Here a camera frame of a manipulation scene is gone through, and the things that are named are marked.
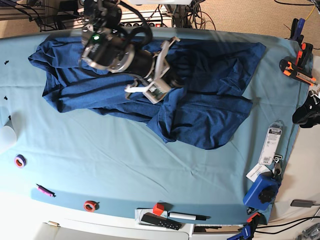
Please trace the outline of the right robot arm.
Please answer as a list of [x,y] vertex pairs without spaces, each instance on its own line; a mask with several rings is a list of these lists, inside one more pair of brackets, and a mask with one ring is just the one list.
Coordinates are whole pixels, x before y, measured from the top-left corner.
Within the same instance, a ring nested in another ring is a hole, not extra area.
[[[121,0],[85,0],[84,16],[88,19],[82,28],[84,50],[80,61],[110,74],[133,76],[135,83],[127,90],[140,92],[168,92],[182,88],[184,83],[168,63],[166,56],[177,37],[165,40],[160,50],[149,52],[144,47],[152,42],[153,33],[142,14]],[[132,11],[142,25],[127,32],[121,25],[122,7]]]

